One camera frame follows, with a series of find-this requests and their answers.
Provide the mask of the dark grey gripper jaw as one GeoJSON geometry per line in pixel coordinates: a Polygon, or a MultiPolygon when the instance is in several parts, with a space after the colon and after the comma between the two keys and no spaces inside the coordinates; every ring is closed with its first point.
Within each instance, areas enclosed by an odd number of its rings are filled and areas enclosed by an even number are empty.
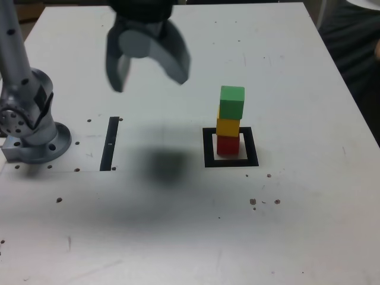
{"type": "Polygon", "coordinates": [[[119,36],[125,30],[125,22],[116,17],[112,28],[107,34],[106,45],[106,74],[108,81],[116,92],[123,92],[129,73],[130,59],[127,58],[119,46],[119,36]]]}

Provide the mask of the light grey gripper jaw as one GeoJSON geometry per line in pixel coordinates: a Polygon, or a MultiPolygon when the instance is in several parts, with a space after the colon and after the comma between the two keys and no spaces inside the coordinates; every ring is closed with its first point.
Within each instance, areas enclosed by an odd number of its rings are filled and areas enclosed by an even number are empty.
{"type": "Polygon", "coordinates": [[[151,58],[158,62],[173,81],[182,85],[189,78],[191,57],[187,45],[170,21],[165,20],[159,36],[149,36],[136,30],[125,30],[119,36],[119,46],[131,58],[151,58]]]}

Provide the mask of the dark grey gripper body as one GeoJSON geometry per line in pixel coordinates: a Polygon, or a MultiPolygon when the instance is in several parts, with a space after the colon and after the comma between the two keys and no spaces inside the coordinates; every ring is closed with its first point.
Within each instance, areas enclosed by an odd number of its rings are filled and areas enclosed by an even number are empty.
{"type": "Polygon", "coordinates": [[[116,22],[122,26],[123,30],[136,30],[149,36],[159,36],[163,27],[163,22],[143,23],[125,17],[116,17],[116,22]]]}

